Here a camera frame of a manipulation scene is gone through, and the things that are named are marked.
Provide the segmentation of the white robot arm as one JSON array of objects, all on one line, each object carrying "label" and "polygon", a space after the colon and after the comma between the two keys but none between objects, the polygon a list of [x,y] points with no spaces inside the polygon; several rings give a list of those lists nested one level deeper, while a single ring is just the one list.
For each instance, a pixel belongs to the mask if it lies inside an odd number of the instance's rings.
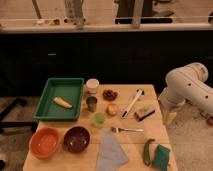
[{"label": "white robot arm", "polygon": [[166,87],[158,97],[164,125],[169,125],[174,120],[176,111],[186,101],[190,101],[203,113],[213,117],[213,87],[205,83],[208,75],[206,66],[198,62],[175,68],[167,73]]}]

